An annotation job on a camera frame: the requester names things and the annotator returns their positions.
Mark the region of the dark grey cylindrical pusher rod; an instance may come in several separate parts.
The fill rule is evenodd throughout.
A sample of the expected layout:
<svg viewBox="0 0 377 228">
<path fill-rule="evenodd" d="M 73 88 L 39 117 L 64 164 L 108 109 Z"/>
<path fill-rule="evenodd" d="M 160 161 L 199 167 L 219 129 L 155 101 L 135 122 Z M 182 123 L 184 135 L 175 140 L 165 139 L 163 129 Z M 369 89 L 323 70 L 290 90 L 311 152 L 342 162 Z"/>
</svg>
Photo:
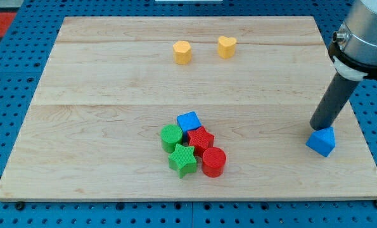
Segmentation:
<svg viewBox="0 0 377 228">
<path fill-rule="evenodd" d="M 331 127 L 346 102 L 359 85 L 359 81 L 346 79 L 335 73 L 309 123 L 314 130 Z"/>
</svg>

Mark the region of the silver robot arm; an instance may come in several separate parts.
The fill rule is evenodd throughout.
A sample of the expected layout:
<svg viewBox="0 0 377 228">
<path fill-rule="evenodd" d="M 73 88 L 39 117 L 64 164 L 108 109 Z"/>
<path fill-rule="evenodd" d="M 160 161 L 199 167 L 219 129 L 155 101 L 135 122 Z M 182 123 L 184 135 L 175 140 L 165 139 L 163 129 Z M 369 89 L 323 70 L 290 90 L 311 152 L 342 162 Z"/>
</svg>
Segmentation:
<svg viewBox="0 0 377 228">
<path fill-rule="evenodd" d="M 336 73 L 310 119 L 314 130 L 332 125 L 361 81 L 377 81 L 377 1 L 354 1 L 328 54 Z"/>
</svg>

